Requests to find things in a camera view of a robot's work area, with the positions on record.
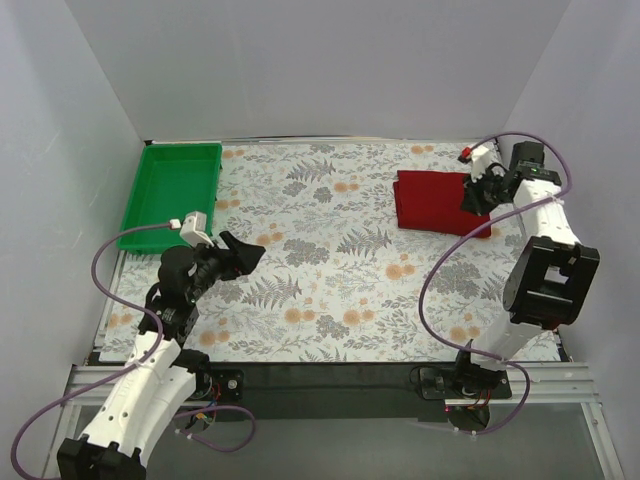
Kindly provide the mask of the red t shirt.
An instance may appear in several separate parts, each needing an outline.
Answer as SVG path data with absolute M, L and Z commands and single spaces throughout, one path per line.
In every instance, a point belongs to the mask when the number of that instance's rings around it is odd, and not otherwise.
M 461 209 L 464 173 L 398 170 L 393 183 L 398 227 L 463 237 L 490 220 Z

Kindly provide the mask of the green plastic tray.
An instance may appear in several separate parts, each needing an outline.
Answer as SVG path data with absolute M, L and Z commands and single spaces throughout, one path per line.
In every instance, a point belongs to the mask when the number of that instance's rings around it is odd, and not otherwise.
M 123 230 L 207 215 L 211 232 L 221 167 L 219 143 L 149 144 L 144 147 L 121 224 Z

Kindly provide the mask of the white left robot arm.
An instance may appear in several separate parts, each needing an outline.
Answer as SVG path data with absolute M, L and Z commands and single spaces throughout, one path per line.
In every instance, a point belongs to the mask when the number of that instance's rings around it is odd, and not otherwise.
M 211 421 L 220 400 L 231 398 L 216 379 L 209 357 L 184 344 L 199 318 L 198 300 L 215 284 L 251 274 L 265 249 L 224 231 L 222 246 L 195 231 L 160 257 L 156 283 L 141 311 L 143 319 L 123 375 L 93 420 L 76 439 L 65 439 L 56 455 L 64 479 L 143 479 L 151 452 L 188 401 L 206 407 L 188 422 Z

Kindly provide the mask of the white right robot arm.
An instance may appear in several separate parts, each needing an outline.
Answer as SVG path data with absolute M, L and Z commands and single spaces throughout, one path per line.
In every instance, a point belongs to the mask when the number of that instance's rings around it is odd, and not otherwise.
M 492 161 L 486 147 L 466 148 L 459 159 L 471 167 L 463 180 L 462 210 L 484 215 L 512 204 L 527 237 L 505 283 L 503 313 L 456 356 L 453 387 L 471 398 L 505 383 L 506 361 L 530 340 L 577 319 L 600 255 L 573 233 L 560 199 L 560 175 L 545 167 L 543 144 L 515 144 L 507 166 Z

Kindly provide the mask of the floral patterned table mat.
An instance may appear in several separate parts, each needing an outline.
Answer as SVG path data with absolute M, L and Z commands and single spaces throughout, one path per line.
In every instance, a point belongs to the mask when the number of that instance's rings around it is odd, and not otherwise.
M 398 170 L 459 169 L 457 143 L 225 145 L 215 231 L 266 252 L 199 301 L 187 346 L 216 362 L 450 361 L 501 313 L 518 218 L 448 254 L 398 227 Z

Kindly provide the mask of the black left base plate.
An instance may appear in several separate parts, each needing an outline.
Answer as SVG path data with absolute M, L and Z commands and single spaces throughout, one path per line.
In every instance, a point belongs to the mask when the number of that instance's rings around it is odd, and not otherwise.
M 216 369 L 203 374 L 199 400 L 222 403 L 239 402 L 243 398 L 244 372 L 239 369 Z

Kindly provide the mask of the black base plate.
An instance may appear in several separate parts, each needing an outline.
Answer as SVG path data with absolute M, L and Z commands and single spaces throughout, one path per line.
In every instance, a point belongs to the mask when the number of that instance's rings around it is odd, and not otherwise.
M 239 402 L 243 398 L 244 372 L 239 369 L 216 369 L 203 374 L 199 400 L 222 403 Z
M 453 366 L 418 366 L 409 373 L 409 381 L 425 400 L 510 399 L 512 390 L 505 371 L 488 371 L 479 376 L 457 373 Z

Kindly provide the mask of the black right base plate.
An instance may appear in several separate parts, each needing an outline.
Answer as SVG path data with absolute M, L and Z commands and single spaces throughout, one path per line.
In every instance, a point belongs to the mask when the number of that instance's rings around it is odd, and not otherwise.
M 505 371 L 488 371 L 479 376 L 457 373 L 453 366 L 418 366 L 409 373 L 409 381 L 425 400 L 510 399 L 512 390 Z

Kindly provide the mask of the aluminium frame rail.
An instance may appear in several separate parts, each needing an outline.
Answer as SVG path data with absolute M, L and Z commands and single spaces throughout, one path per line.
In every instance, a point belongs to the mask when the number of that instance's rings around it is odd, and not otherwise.
M 608 479 L 624 476 L 603 414 L 600 396 L 584 363 L 526 362 L 505 367 L 510 399 L 425 400 L 409 381 L 418 366 L 455 367 L 454 362 L 211 362 L 212 370 L 244 372 L 243 398 L 221 409 L 249 410 L 256 419 L 373 419 L 415 417 L 420 425 L 484 434 L 490 406 L 511 405 L 520 413 L 533 404 L 578 404 Z M 206 407 L 188 400 L 188 414 Z

